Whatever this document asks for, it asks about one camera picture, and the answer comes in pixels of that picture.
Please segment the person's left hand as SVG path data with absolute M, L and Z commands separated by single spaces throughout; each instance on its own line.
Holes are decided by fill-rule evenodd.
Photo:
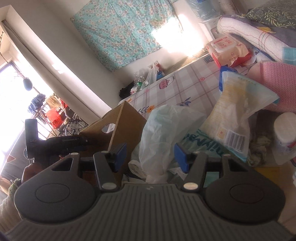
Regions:
M 26 166 L 26 168 L 23 171 L 22 175 L 22 183 L 28 181 L 30 178 L 34 177 L 35 175 L 39 174 L 43 171 L 43 167 L 40 163 L 31 163 L 29 166 Z

